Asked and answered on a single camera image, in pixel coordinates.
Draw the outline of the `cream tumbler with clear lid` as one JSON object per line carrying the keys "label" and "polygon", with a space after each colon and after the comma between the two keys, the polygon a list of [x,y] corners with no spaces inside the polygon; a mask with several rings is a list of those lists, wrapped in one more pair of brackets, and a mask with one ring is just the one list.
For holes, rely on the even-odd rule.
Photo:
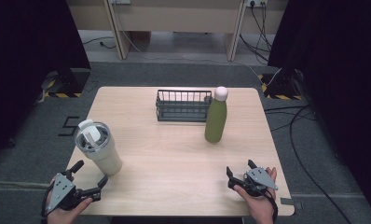
{"label": "cream tumbler with clear lid", "polygon": [[92,160],[105,175],[115,175],[122,167],[116,143],[109,127],[98,121],[86,119],[77,125],[76,147]]}

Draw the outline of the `green bottle with white cap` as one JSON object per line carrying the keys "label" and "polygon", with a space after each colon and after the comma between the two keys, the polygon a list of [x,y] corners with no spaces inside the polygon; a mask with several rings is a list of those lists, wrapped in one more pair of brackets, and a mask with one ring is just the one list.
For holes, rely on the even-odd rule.
{"label": "green bottle with white cap", "polygon": [[223,135],[227,121],[228,89],[224,86],[217,87],[208,109],[205,139],[210,143],[218,143]]}

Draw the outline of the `stand base with striped tape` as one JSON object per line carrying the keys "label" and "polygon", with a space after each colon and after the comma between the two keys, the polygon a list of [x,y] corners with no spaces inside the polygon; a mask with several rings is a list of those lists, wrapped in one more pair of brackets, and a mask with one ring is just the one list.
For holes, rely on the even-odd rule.
{"label": "stand base with striped tape", "polygon": [[70,68],[63,71],[52,71],[43,81],[42,97],[78,98],[89,78],[88,68]]}
{"label": "stand base with striped tape", "polygon": [[281,68],[273,73],[258,76],[261,89],[268,99],[301,100],[301,93],[295,84],[293,76]]}

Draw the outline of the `person's right hand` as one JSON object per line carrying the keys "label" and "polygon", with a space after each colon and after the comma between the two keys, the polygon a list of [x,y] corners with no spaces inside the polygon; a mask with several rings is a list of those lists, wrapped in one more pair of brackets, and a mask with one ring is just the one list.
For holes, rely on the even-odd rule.
{"label": "person's right hand", "polygon": [[[277,170],[275,167],[272,169],[267,167],[266,173],[268,173],[274,182],[276,181]],[[253,197],[240,186],[234,186],[233,190],[246,202],[248,211],[254,219],[255,224],[274,224],[273,215],[275,210],[269,199],[264,196]],[[276,200],[276,192],[274,189],[268,188],[266,195],[272,200]]]}

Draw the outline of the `person's left hand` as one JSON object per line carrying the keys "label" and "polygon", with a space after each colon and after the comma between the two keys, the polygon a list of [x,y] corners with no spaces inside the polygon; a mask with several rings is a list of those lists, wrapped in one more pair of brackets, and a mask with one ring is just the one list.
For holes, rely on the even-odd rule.
{"label": "person's left hand", "polygon": [[49,203],[51,192],[53,188],[53,182],[56,176],[53,176],[47,191],[47,197],[43,205],[42,214],[46,217],[48,224],[74,224],[77,217],[92,203],[91,198],[86,198],[82,200],[79,205],[71,210],[62,210],[61,208],[56,208],[50,214],[46,214],[45,208]]}

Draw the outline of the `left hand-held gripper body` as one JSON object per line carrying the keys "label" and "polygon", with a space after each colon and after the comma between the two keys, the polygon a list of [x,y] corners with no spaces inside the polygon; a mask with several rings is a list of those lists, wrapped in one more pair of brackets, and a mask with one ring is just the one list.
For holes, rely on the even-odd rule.
{"label": "left hand-held gripper body", "polygon": [[50,214],[56,208],[71,210],[77,206],[75,196],[76,186],[65,175],[57,173],[53,182],[53,188],[48,205],[45,208],[46,214]]}

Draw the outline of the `dark curtain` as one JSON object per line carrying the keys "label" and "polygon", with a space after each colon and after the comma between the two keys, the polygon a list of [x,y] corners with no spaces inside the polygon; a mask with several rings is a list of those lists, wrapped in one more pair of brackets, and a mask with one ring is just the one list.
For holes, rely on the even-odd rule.
{"label": "dark curtain", "polygon": [[0,150],[53,71],[88,68],[66,0],[0,0]]}
{"label": "dark curtain", "polygon": [[288,0],[268,62],[302,72],[371,206],[371,0]]}

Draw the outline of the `grey tape piece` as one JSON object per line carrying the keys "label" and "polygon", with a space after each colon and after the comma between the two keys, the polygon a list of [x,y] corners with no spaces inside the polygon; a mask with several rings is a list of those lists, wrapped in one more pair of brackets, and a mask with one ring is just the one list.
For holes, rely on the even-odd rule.
{"label": "grey tape piece", "polygon": [[303,208],[302,203],[297,202],[292,198],[281,198],[281,204],[292,205],[295,208],[295,210],[301,210]]}

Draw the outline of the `dark wire basket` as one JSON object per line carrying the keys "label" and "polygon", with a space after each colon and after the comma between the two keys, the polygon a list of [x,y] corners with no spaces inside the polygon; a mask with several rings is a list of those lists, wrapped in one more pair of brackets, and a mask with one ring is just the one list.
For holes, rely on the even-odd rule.
{"label": "dark wire basket", "polygon": [[158,121],[205,122],[213,99],[211,91],[158,90]]}

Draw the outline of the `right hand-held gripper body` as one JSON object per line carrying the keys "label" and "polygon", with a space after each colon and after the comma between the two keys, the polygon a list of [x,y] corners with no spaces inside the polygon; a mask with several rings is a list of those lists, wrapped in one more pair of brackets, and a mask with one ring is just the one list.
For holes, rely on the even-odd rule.
{"label": "right hand-held gripper body", "polygon": [[278,189],[275,181],[262,167],[256,167],[247,171],[243,175],[243,180],[245,182],[244,187],[246,192],[254,197],[265,194],[268,188]]}

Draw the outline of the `beige wooden desk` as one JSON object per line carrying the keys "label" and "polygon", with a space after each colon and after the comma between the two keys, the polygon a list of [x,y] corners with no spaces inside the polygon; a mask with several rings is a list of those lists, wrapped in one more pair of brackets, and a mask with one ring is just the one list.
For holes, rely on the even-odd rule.
{"label": "beige wooden desk", "polygon": [[239,35],[277,33],[289,0],[247,7],[245,0],[65,0],[79,30],[110,30],[118,58],[128,57],[132,32],[214,33],[224,36],[227,59],[235,59]]}

